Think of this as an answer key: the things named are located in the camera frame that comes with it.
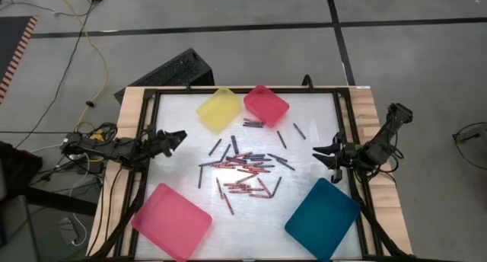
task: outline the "concrete floor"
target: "concrete floor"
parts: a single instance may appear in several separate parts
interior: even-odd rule
[[[68,11],[61,0],[15,0]],[[78,12],[86,0],[70,0]],[[383,21],[487,16],[487,0],[335,0],[341,21]],[[0,16],[40,16],[36,33],[77,31],[74,18],[18,5]],[[105,0],[91,14],[88,30],[132,30],[237,24],[330,22],[326,0]],[[487,114],[487,24],[358,27],[342,29],[357,85],[370,85],[384,121],[387,105],[400,102],[414,113],[399,148],[406,158],[396,173],[399,198],[414,253],[419,257],[481,261],[487,245],[487,172],[469,166],[451,134]],[[310,74],[315,85],[346,85],[333,29],[255,30],[199,34],[94,37],[107,58],[110,84],[86,120],[116,122],[112,93],[183,50],[193,47],[213,68],[217,85],[299,85]],[[0,130],[30,130],[51,101],[75,38],[34,39],[0,106]],[[38,130],[69,131],[103,81],[95,52],[81,41],[60,95]],[[24,135],[1,134],[18,143]],[[21,148],[59,143],[63,135],[33,135]],[[466,154],[487,165],[476,145]],[[54,150],[40,153],[49,168]],[[40,187],[56,190],[79,177],[60,175]],[[61,217],[38,215],[43,260],[68,252],[49,229]],[[89,218],[84,219],[91,228]]]

